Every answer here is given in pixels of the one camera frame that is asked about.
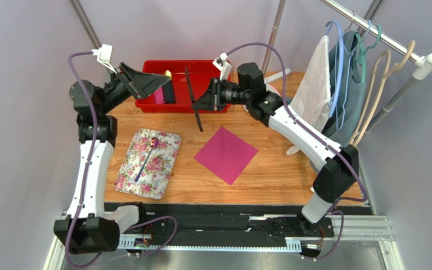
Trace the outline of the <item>magenta paper napkin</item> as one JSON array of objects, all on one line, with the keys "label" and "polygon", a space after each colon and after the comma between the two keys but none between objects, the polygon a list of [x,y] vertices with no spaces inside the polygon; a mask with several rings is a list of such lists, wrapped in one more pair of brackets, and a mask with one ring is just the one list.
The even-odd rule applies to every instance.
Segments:
[{"label": "magenta paper napkin", "polygon": [[231,186],[257,153],[254,146],[221,127],[194,159]]}]

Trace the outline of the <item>iridescent purple spoon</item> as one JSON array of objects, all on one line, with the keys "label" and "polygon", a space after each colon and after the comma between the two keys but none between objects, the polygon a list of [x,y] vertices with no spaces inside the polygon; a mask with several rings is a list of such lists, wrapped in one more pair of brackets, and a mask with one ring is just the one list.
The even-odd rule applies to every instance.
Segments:
[{"label": "iridescent purple spoon", "polygon": [[140,170],[139,170],[139,172],[138,172],[138,174],[134,180],[135,182],[138,182],[138,180],[140,179],[141,174],[143,172],[143,169],[146,166],[148,159],[150,158],[150,155],[152,154],[152,152],[155,149],[157,149],[158,145],[159,145],[159,139],[157,137],[152,137],[152,139],[150,140],[150,151],[147,154],[146,158],[144,159],[144,162],[143,162],[143,164],[142,164],[142,166],[141,166],[141,168],[140,168]]}]

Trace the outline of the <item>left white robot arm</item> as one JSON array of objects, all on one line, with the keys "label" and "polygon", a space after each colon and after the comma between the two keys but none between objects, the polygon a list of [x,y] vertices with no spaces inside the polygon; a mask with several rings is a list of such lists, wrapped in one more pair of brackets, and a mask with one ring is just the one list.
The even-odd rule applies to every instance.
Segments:
[{"label": "left white robot arm", "polygon": [[124,203],[111,214],[104,209],[104,180],[113,155],[118,121],[109,112],[130,97],[145,98],[167,84],[166,75],[143,73],[121,63],[104,87],[83,80],[73,63],[77,81],[70,98],[77,114],[80,167],[75,192],[64,219],[53,231],[65,254],[101,254],[115,251],[120,235],[136,225],[145,210],[140,202]]}]

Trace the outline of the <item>pink rolled napkin bundle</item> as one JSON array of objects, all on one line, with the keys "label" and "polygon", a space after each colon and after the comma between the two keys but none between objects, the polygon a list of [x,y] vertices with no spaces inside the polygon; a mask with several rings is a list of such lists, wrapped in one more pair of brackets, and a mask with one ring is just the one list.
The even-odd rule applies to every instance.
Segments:
[{"label": "pink rolled napkin bundle", "polygon": [[158,88],[154,94],[154,103],[157,105],[165,104],[164,91],[163,88]]}]

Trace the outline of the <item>black rolled napkin bundle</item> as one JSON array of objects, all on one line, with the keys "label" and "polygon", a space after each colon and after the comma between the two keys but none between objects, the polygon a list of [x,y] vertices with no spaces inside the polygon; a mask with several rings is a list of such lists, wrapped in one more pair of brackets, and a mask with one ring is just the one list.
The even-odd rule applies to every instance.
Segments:
[{"label": "black rolled napkin bundle", "polygon": [[162,87],[164,101],[166,104],[175,104],[176,96],[175,96],[174,85],[172,81],[172,74],[169,70],[166,70],[164,75],[169,78],[169,82],[165,83]]}]

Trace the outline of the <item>red plastic bin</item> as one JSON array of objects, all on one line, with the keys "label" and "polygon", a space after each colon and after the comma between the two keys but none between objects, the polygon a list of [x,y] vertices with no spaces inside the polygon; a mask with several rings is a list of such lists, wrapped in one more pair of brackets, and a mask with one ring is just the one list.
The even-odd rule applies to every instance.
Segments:
[{"label": "red plastic bin", "polygon": [[135,100],[135,106],[144,113],[192,113],[185,71],[188,71],[195,100],[205,93],[211,79],[220,74],[212,60],[147,60],[142,71],[154,74],[171,72],[172,79],[164,87],[172,87],[175,101],[158,104],[153,94],[146,99]]}]

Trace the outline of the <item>white round mesh basket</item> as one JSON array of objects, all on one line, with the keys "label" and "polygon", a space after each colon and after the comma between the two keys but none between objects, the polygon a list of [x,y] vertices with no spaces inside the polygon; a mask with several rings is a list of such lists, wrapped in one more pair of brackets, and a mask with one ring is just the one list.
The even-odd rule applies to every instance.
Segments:
[{"label": "white round mesh basket", "polygon": [[265,101],[272,108],[272,110],[277,110],[283,106],[283,100],[279,91],[270,84],[266,84],[266,89],[268,96],[265,98]]}]

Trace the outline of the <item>floral tray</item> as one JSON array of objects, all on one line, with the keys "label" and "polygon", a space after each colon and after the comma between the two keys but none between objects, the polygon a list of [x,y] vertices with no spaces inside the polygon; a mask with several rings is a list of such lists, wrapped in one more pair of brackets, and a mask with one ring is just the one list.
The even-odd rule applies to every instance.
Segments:
[{"label": "floral tray", "polygon": [[[159,145],[150,155],[140,179],[135,182],[144,159],[150,151],[152,137],[159,139]],[[175,133],[145,128],[136,131],[116,176],[114,190],[154,200],[162,199],[167,190],[181,142],[181,136]]]}]

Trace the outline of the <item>white towel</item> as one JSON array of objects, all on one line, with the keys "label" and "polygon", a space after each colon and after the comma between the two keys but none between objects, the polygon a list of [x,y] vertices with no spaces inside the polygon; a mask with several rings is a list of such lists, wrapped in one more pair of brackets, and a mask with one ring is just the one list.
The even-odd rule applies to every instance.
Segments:
[{"label": "white towel", "polygon": [[330,118],[330,100],[329,38],[324,35],[313,52],[290,107],[321,132]]}]

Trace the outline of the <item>blue-grey garment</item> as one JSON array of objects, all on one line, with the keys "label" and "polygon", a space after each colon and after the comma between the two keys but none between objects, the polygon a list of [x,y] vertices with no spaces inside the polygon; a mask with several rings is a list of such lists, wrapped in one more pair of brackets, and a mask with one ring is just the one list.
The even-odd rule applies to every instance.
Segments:
[{"label": "blue-grey garment", "polygon": [[362,54],[365,46],[359,32],[350,30],[344,33],[343,42],[343,74],[337,108],[326,122],[322,133],[342,146],[347,146],[361,118],[366,96],[367,64],[366,57]]}]

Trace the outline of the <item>blue hanger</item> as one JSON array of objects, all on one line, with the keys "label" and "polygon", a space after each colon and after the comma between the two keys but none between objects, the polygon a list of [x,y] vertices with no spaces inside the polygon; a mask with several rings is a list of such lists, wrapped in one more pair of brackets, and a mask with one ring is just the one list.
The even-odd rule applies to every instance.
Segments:
[{"label": "blue hanger", "polygon": [[345,56],[345,46],[344,46],[344,34],[343,30],[340,26],[340,24],[335,20],[330,20],[326,24],[326,34],[328,34],[331,31],[332,26],[335,26],[337,30],[337,42],[335,44],[336,48],[336,55],[334,57],[334,70],[335,70],[335,77],[334,77],[334,87],[335,91],[331,96],[331,100],[329,102],[329,117],[334,117],[335,122],[337,123],[339,120],[339,112],[338,109],[338,101],[339,101],[339,94],[341,90],[341,84],[342,84],[342,78],[343,78],[343,67],[344,67],[344,56]]}]

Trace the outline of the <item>green hanger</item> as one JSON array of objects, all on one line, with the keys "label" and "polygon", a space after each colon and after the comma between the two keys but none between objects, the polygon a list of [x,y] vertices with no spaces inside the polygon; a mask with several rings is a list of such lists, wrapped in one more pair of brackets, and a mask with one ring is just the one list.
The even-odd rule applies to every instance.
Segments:
[{"label": "green hanger", "polygon": [[370,46],[364,47],[364,40],[367,38],[368,34],[370,33],[370,29],[372,26],[371,20],[368,20],[367,22],[368,22],[368,29],[364,37],[361,37],[359,32],[355,33],[357,46],[358,46],[356,56],[355,56],[355,62],[361,67],[360,82],[359,82],[361,84],[366,83],[366,71],[367,71],[366,54],[369,50],[374,49],[378,45],[382,33],[381,25],[376,25],[376,29],[378,30],[378,33],[374,43]]}]

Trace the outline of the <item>beige hanger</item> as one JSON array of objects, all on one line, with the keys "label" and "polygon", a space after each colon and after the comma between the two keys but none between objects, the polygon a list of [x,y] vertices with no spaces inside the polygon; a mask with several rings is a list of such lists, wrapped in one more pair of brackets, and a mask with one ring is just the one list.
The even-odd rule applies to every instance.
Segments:
[{"label": "beige hanger", "polygon": [[[376,77],[378,75],[377,71],[379,68],[379,64],[382,62],[382,60],[385,60],[385,66],[382,69],[380,82],[378,83],[378,87],[375,87],[376,83]],[[368,130],[370,121],[372,120],[375,111],[377,109],[377,106],[379,105],[380,98],[382,96],[385,83],[388,79],[388,77],[391,75],[391,60],[392,60],[392,53],[386,49],[384,50],[378,59],[375,61],[372,73],[371,73],[371,80],[369,83],[368,90],[366,92],[366,97],[364,99],[364,106],[362,109],[361,118],[358,121],[358,124],[355,128],[355,131],[353,132],[352,136],[350,137],[349,143],[353,145],[354,147],[358,146],[361,142],[365,132]]]},{"label": "beige hanger", "polygon": [[[366,96],[364,98],[364,106],[362,108],[361,118],[359,119],[355,131],[353,132],[349,140],[349,143],[354,147],[359,145],[365,132],[368,131],[369,123],[375,114],[375,110],[377,109],[377,106],[379,105],[380,98],[382,96],[387,79],[392,74],[399,72],[402,69],[402,67],[404,67],[406,62],[409,60],[411,54],[413,53],[415,46],[416,46],[415,40],[411,40],[408,43],[407,45],[408,51],[404,54],[401,62],[395,62],[393,65],[391,65],[392,53],[389,49],[384,50],[375,61],[371,71],[370,84]],[[372,96],[374,84],[376,82],[377,70],[379,67],[379,63],[382,60],[386,60],[386,63],[381,73],[379,86],[375,91],[375,98],[373,99],[373,101],[371,101],[370,98]]]}]

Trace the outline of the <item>metal clothes rack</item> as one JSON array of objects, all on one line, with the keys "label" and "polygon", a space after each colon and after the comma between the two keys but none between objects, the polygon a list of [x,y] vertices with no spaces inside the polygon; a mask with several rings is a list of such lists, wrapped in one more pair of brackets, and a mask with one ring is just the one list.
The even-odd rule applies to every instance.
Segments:
[{"label": "metal clothes rack", "polygon": [[[369,19],[364,19],[336,1],[323,1],[324,4],[351,20],[352,24],[357,24],[360,28],[365,28],[366,34],[375,37],[373,45],[360,49],[362,58],[365,58],[367,50],[373,49],[380,42],[389,48],[384,50],[375,61],[371,80],[367,85],[367,92],[364,98],[364,106],[359,114],[358,123],[351,136],[346,140],[347,143],[358,146],[365,134],[369,134],[392,110],[403,100],[410,89],[417,82],[424,80],[432,72],[432,53],[427,56],[419,56],[414,53],[416,42],[410,41],[407,46],[402,46],[398,41],[389,37],[382,31],[380,25],[372,25]],[[399,72],[406,63],[412,62],[416,70],[407,80],[403,87],[384,105],[378,112],[375,112],[379,105],[386,81],[389,77]]]}]

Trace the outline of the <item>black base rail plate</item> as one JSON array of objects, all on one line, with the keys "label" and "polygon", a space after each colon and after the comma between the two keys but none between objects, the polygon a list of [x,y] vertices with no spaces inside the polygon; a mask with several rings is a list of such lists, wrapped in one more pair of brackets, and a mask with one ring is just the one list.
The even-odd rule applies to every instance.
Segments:
[{"label": "black base rail plate", "polygon": [[144,204],[142,221],[163,220],[127,234],[143,235],[152,245],[201,248],[282,248],[286,238],[311,242],[336,236],[330,218],[307,234],[299,226],[300,205]]}]

